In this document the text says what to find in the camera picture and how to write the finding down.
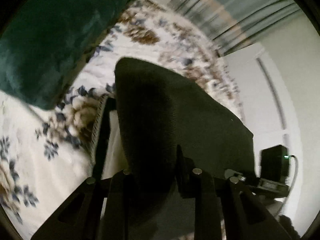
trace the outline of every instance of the dark green velvet cushion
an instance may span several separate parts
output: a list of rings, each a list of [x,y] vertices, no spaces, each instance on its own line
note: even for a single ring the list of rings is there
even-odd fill
[[[52,109],[130,0],[27,0],[0,38],[0,90]]]

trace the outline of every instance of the curtain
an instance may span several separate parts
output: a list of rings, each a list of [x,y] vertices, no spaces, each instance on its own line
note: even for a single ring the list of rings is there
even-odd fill
[[[302,13],[293,0],[171,0],[169,6],[214,40],[224,55]]]

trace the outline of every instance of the floral bedspread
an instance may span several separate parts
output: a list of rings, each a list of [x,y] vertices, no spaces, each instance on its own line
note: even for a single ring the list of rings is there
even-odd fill
[[[90,176],[92,123],[100,97],[115,90],[114,68],[123,56],[176,71],[241,118],[236,85],[216,46],[171,10],[136,0],[54,110],[0,91],[0,203],[24,239]]]

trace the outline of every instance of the gray fabric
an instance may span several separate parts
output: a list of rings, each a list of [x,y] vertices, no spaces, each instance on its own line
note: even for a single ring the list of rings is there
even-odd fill
[[[269,28],[302,13],[293,0],[171,0],[169,6],[219,44],[223,54],[254,43]]]

